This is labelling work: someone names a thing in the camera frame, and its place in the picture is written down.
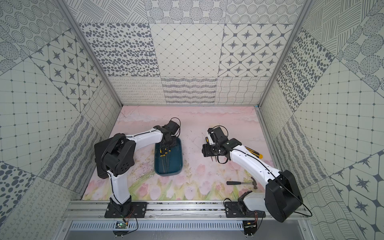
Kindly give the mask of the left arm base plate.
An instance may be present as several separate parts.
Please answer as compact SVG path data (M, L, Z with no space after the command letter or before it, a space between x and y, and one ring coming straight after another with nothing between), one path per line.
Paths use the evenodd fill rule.
M106 219L123 218L132 214L134 218L144 218L147 210L147 202L130 202L119 205L114 201L109 202L104 217Z

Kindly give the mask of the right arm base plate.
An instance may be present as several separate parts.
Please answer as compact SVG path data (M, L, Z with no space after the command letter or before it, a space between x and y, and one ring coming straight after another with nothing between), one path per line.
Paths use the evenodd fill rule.
M227 218L265 218L266 213L263 211L250 211L246 206L239 202L224 202L225 212Z

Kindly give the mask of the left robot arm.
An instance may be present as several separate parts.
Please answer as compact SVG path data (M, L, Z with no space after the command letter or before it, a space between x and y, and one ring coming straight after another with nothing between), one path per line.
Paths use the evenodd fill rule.
M152 129L135 134L115 134L112 138L95 144L95 162L98 177L109 179L112 195L111 207L122 216L128 215L131 210L132 196L123 175L135 164L136 150L149 145L158 145L155 155L160 158L161 170L164 174L171 168L173 149L181 146L179 135L181 123L170 120L164 126L155 126Z

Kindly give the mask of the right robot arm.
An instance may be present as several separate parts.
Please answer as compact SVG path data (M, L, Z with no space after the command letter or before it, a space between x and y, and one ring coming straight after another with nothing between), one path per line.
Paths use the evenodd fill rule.
M204 157L226 157L229 162L244 168L264 188L263 196L248 191L238 198L238 209L244 216L255 211L268 212L282 223L303 205L297 181L290 171L282 172L264 163L259 153L237 139L229 139L221 127L208 129L202 153Z

